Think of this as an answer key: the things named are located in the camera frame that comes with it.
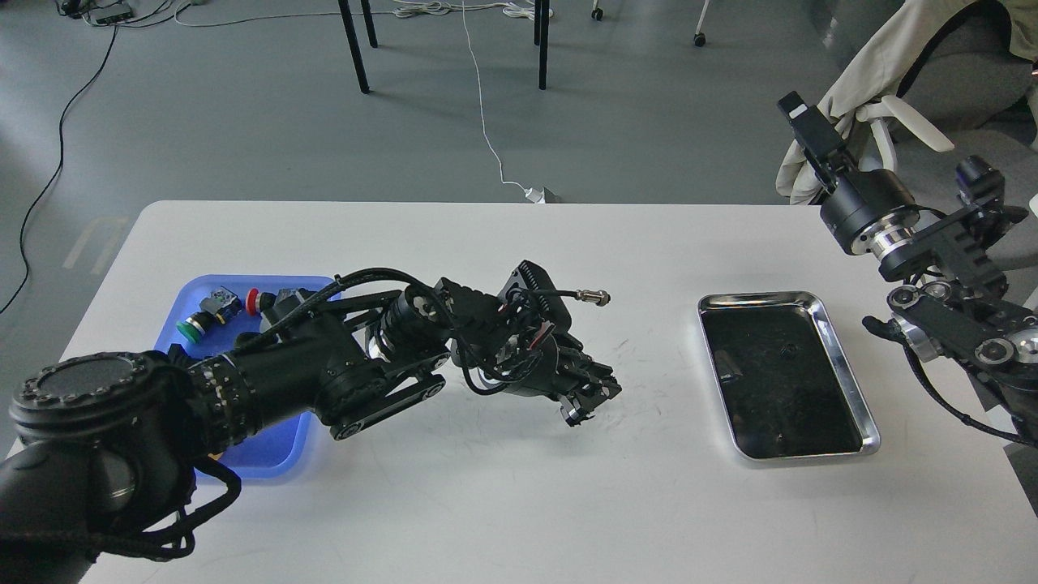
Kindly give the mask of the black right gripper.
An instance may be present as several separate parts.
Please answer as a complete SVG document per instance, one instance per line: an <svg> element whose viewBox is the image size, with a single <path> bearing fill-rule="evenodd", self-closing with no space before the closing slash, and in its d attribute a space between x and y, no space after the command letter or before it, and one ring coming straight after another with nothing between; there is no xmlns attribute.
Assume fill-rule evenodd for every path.
<svg viewBox="0 0 1038 584"><path fill-rule="evenodd" d="M828 195L820 216L847 255L870 251L875 226L892 223L912 228L919 207L911 192L890 170L845 170L849 152L844 138L818 107L798 92L778 99L778 111L789 123L794 141L776 174L778 195Z"/></svg>

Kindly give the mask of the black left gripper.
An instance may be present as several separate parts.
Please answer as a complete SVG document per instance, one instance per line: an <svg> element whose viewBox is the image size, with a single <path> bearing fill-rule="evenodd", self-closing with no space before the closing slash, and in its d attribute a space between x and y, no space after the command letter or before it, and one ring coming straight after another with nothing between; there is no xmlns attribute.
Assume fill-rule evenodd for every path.
<svg viewBox="0 0 1038 584"><path fill-rule="evenodd" d="M477 368L486 395L559 398L564 421L576 427L622 392L613 369L585 359L568 333L571 315L541 266L522 261L497 294L450 282L450 315L461 335L450 340L450 361Z"/></svg>

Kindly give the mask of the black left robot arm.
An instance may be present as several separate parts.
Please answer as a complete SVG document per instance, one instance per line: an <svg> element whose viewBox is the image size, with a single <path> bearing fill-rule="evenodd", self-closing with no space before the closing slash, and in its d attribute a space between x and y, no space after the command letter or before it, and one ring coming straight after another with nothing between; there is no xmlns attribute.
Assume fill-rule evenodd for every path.
<svg viewBox="0 0 1038 584"><path fill-rule="evenodd" d="M436 395L445 363L474 394L545 397L577 426L620 385L571 336L567 298L611 301L530 261L497 294L366 268L260 297L260 332L204 359L172 346L40 369L10 406L22 448L2 463L2 580L77 583L103 554L186 557L241 494L220 454L301 413L348 439Z"/></svg>

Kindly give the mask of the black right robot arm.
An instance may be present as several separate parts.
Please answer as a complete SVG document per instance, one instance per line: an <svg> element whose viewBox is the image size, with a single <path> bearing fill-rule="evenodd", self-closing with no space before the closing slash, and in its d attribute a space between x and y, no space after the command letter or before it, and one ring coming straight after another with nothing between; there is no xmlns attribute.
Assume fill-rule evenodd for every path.
<svg viewBox="0 0 1038 584"><path fill-rule="evenodd" d="M1005 179L971 156L956 167L959 207L920 228L924 207L890 169L861 170L826 116L797 92L778 100L821 184L821 219L845 254L871 254L887 295L889 321L864 318L875 336L896 341L924 391L968 427L1036 447L1036 313L1005 300L1008 281L987 255L1023 221L1005 201ZM998 430L951 406L924 373L946 356L1007 410L1013 432Z"/></svg>

